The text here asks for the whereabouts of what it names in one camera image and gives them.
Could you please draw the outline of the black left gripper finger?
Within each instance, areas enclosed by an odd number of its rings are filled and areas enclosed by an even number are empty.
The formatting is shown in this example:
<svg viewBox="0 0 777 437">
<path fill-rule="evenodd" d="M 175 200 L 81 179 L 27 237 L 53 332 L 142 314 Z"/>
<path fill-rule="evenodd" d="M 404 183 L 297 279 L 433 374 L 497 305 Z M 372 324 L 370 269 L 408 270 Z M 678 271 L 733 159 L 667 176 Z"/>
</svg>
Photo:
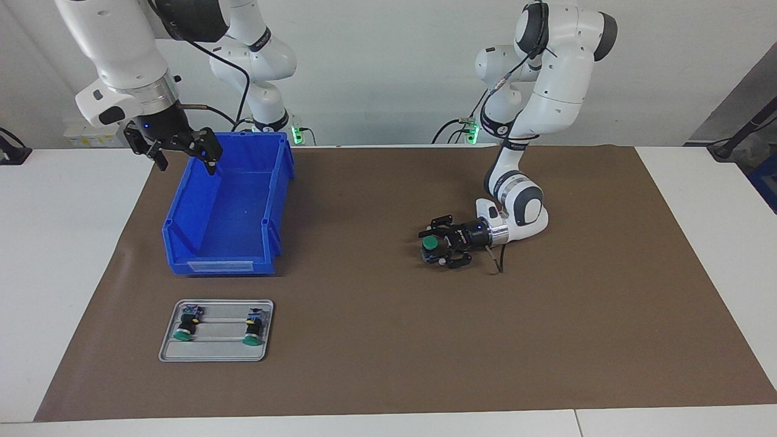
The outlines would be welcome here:
<svg viewBox="0 0 777 437">
<path fill-rule="evenodd" d="M 454 223 L 451 215 L 445 215 L 431 220 L 427 229 L 418 233 L 417 237 L 424 239 L 427 236 L 435 236 L 441 239 L 462 240 L 464 238 L 463 225 Z"/>
<path fill-rule="evenodd" d="M 472 262 L 472 255 L 468 251 L 453 251 L 452 248 L 439 246 L 435 249 L 424 247 L 424 262 L 429 265 L 446 266 L 449 269 L 467 266 Z"/>
</svg>

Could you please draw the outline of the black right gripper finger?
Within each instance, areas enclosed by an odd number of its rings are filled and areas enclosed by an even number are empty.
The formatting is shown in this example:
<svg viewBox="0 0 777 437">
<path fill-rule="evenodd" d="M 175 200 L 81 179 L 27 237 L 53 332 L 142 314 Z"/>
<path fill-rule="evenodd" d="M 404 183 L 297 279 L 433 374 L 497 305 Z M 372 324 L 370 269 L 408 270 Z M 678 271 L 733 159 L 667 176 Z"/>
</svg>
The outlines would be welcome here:
<svg viewBox="0 0 777 437">
<path fill-rule="evenodd" d="M 189 157 L 201 161 L 210 176 L 216 174 L 217 163 L 223 154 L 222 146 L 210 127 L 178 132 L 163 140 L 163 149 L 186 153 Z"/>
<path fill-rule="evenodd" d="M 137 126 L 125 126 L 124 137 L 135 155 L 149 158 L 161 171 L 166 171 L 169 163 L 161 151 L 159 141 L 151 140 L 149 142 Z"/>
</svg>

